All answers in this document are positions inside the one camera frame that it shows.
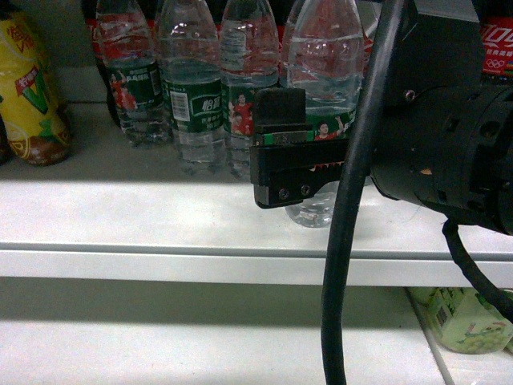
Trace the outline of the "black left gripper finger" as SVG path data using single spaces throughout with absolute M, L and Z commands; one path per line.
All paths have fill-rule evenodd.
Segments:
M 301 203 L 340 179 L 344 145 L 252 146 L 250 180 L 262 209 Z

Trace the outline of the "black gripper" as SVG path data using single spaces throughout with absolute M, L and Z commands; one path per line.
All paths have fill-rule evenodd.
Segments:
M 371 176 L 386 197 L 510 235 L 512 88 L 436 87 L 387 109 Z

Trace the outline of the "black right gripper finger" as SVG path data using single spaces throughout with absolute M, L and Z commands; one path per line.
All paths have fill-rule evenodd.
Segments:
M 258 91 L 253 105 L 253 144 L 288 145 L 313 141 L 306 122 L 305 91 L 267 88 Z

